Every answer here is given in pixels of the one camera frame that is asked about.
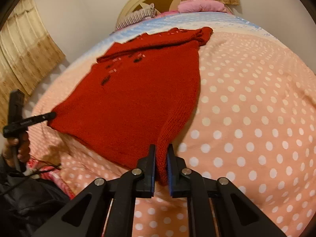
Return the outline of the beige side window curtain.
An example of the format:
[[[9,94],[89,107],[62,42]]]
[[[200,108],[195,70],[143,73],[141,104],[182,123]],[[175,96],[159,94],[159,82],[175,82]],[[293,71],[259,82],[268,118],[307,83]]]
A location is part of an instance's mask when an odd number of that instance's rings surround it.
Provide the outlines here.
[[[10,93],[27,101],[37,85],[64,59],[34,0],[20,0],[1,30],[1,127],[7,124]]]

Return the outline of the pink pillow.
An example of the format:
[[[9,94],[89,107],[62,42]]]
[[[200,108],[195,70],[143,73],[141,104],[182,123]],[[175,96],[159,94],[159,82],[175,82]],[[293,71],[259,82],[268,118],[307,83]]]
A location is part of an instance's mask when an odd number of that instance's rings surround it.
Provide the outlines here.
[[[178,5],[179,13],[191,12],[223,12],[231,14],[227,7],[215,0],[186,0]]]

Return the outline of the red plaid cloth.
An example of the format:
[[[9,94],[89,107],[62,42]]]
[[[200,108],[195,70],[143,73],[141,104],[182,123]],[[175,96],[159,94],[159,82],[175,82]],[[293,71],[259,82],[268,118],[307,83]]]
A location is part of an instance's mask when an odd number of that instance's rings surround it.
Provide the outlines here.
[[[31,158],[27,162],[28,168],[33,172],[37,172],[36,176],[39,176],[40,179],[45,179],[53,182],[59,189],[61,189],[70,199],[75,197],[74,192],[70,189],[68,184],[61,177],[61,165],[53,164],[50,162],[44,162]]]

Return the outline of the dark jacket sleeve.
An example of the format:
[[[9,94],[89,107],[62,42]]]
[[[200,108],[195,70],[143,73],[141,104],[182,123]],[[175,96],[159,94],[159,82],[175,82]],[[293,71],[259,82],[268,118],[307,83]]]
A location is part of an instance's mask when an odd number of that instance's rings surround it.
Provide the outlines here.
[[[1,236],[32,236],[69,201],[52,181],[28,178],[1,157]]]

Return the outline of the polka dot bed cover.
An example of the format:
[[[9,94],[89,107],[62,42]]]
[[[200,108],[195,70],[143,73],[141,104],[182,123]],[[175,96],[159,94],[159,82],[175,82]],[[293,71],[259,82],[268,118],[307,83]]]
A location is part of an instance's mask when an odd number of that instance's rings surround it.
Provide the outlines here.
[[[264,29],[220,12],[173,14],[113,33],[77,59],[42,95],[34,115],[66,99],[114,43],[171,28],[213,29],[200,48],[193,121],[174,141],[203,177],[228,178],[287,236],[315,215],[315,74]]]

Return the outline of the red knitted sweater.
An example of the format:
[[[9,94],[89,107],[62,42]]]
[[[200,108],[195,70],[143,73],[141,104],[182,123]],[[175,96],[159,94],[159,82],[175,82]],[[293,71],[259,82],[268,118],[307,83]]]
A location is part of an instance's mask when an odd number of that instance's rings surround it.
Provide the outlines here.
[[[155,145],[157,179],[166,185],[167,148],[196,107],[199,49],[212,33],[172,28],[114,43],[53,109],[48,126],[129,169]]]

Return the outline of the striped pillow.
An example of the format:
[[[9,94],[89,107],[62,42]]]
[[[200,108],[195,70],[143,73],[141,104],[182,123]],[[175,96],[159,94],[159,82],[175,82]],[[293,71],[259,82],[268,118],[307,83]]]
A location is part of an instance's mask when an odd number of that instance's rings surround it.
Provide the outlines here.
[[[145,19],[151,19],[156,16],[154,3],[146,4],[146,6],[140,10],[136,10],[126,15],[121,19],[115,28],[115,31],[124,29],[125,27],[134,25],[136,23],[142,22]]]

